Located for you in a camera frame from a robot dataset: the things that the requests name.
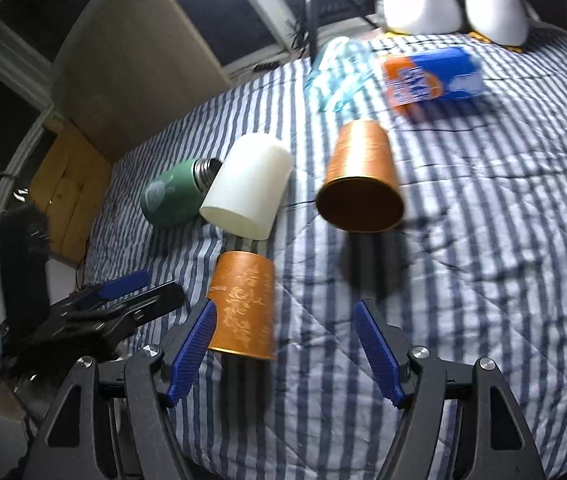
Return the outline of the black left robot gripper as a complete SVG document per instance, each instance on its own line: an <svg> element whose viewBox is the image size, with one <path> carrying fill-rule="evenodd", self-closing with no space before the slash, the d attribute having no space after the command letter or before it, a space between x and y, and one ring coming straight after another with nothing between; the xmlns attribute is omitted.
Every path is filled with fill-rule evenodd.
<svg viewBox="0 0 567 480"><path fill-rule="evenodd" d="M0 377L62 372L83 356L110 361L140 326L183 307L182 286L145 270L49 300L46 216L32 204L0 215Z"/></svg>

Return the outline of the beige board panel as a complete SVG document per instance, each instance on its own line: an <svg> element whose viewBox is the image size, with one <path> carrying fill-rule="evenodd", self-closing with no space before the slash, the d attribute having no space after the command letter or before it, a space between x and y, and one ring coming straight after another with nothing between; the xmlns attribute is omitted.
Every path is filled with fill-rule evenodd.
<svg viewBox="0 0 567 480"><path fill-rule="evenodd" d="M230 81L175 0L90 0L52 63L52 102L116 162Z"/></svg>

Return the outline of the small white penguin plush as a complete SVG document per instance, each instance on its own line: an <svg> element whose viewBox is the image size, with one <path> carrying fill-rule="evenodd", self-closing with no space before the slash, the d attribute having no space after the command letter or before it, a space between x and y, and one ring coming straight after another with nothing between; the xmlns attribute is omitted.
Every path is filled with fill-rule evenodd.
<svg viewBox="0 0 567 480"><path fill-rule="evenodd" d="M493 44L518 48L529 36L529 19L522 0L465 0L472 29Z"/></svg>

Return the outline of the green metal flask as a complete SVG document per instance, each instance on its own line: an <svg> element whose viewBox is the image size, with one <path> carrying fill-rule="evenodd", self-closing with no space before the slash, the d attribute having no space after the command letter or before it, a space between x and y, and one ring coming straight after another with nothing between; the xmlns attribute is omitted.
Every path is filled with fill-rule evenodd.
<svg viewBox="0 0 567 480"><path fill-rule="evenodd" d="M217 158L192 158L159 174L140 192L146 220L157 229L169 229L196 218L222 165Z"/></svg>

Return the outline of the wooden headboard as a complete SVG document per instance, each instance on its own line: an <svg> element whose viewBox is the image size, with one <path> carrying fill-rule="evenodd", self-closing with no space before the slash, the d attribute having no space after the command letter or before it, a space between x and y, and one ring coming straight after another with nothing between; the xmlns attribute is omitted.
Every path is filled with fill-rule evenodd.
<svg viewBox="0 0 567 480"><path fill-rule="evenodd" d="M83 260L111 171L111 162L75 125L56 133L29 185L30 199L47 216L54 255L73 264Z"/></svg>

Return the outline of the orange patterned paper cup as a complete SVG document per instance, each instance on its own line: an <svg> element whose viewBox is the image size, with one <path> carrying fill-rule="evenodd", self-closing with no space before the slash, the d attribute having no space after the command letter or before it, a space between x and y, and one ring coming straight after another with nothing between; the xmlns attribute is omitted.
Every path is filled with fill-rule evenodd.
<svg viewBox="0 0 567 480"><path fill-rule="evenodd" d="M253 252L218 257L208 291L218 311L209 349L257 360L275 359L275 267Z"/></svg>

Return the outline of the white plastic cup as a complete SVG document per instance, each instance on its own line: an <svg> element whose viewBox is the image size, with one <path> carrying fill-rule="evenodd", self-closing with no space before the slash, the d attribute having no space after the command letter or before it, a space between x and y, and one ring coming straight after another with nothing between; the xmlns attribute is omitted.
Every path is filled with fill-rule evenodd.
<svg viewBox="0 0 567 480"><path fill-rule="evenodd" d="M289 148L276 136L239 136L203 200L200 216L229 234L267 240L292 163Z"/></svg>

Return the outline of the plain orange paper cup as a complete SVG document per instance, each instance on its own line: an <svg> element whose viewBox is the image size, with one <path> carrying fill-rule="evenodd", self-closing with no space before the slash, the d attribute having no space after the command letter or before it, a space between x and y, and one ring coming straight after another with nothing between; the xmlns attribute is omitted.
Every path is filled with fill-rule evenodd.
<svg viewBox="0 0 567 480"><path fill-rule="evenodd" d="M399 225L404 200L389 135L378 122L358 119L341 129L315 203L342 231L379 233Z"/></svg>

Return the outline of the blue white striped bedspread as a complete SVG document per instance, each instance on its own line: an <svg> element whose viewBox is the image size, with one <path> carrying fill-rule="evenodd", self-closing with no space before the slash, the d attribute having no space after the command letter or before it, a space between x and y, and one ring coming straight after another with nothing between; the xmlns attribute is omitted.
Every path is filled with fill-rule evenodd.
<svg viewBox="0 0 567 480"><path fill-rule="evenodd" d="M184 454L214 474L376 476L399 411L355 334L352 309L364 297L443 359L494 359L545 471L567 471L567 33L534 29L520 52L466 35L371 43L379 53L448 46L480 60L477 99L403 116L376 78L325 113L305 93L308 62L297 60L206 102L114 167L88 243L88 283L145 270L198 300L222 252L275 265L274 359L209 354L173 416ZM375 235L334 229L314 205L341 128L358 118L387 130L406 205L399 228ZM188 158L223 158L252 132L282 139L293 157L268 240L201 220L152 229L138 203L150 180Z"/></svg>

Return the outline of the orange blue drink can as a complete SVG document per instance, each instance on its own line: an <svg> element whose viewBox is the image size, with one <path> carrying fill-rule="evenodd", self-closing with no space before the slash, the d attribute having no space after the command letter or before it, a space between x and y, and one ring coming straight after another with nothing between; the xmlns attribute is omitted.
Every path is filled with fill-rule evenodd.
<svg viewBox="0 0 567 480"><path fill-rule="evenodd" d="M380 58L387 100L398 112L431 101L459 101L479 96L485 89L478 58L461 47Z"/></svg>

